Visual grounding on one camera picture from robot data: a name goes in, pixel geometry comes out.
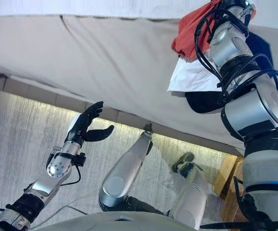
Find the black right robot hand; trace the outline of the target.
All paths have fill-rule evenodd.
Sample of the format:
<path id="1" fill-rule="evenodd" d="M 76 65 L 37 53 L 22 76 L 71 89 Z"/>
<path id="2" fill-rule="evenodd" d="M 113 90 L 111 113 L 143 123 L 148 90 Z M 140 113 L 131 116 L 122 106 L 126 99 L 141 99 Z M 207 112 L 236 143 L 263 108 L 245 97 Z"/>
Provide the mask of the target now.
<path id="1" fill-rule="evenodd" d="M 219 5 L 219 9 L 228 10 L 231 7 L 241 7 L 245 9 L 247 7 L 247 3 L 245 0 L 222 0 Z"/>

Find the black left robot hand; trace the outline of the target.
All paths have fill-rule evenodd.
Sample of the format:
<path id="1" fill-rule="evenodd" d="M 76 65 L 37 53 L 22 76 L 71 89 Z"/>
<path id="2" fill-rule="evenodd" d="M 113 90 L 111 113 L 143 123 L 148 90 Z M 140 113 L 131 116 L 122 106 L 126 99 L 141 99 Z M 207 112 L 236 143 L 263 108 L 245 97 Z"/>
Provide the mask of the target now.
<path id="1" fill-rule="evenodd" d="M 114 125 L 110 125 L 106 129 L 88 130 L 93 119 L 100 116 L 103 108 L 103 101 L 94 103 L 79 115 L 73 127 L 68 131 L 64 142 L 75 142 L 82 147 L 86 142 L 97 142 L 108 138 L 113 132 Z"/>

